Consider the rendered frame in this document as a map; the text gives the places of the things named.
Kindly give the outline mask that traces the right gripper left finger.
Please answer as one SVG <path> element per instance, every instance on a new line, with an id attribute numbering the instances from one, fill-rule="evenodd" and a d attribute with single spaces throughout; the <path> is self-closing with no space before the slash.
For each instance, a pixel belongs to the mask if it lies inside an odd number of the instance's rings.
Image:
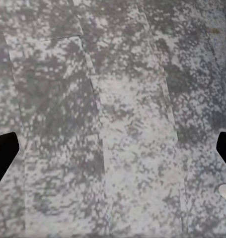
<path id="1" fill-rule="evenodd" d="M 19 151 L 15 132 L 0 135 L 0 181 Z"/>

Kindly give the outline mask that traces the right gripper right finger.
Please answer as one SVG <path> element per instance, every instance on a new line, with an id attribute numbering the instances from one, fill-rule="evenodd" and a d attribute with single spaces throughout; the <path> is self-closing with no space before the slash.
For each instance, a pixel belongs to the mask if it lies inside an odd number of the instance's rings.
<path id="1" fill-rule="evenodd" d="M 219 134 L 216 149 L 226 163 L 226 132 Z"/>

